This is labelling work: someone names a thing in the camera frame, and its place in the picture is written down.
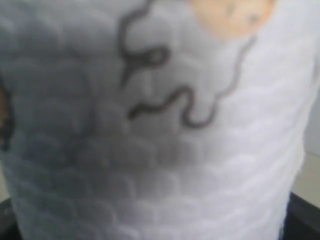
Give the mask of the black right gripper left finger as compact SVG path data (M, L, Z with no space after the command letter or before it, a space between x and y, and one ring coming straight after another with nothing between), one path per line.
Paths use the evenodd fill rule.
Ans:
M16 215L13 211L11 198L0 203L0 240L21 240Z

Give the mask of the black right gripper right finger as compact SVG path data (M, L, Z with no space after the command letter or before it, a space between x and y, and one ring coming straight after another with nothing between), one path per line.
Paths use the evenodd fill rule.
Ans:
M320 208L295 193L290 194L284 240L320 240Z

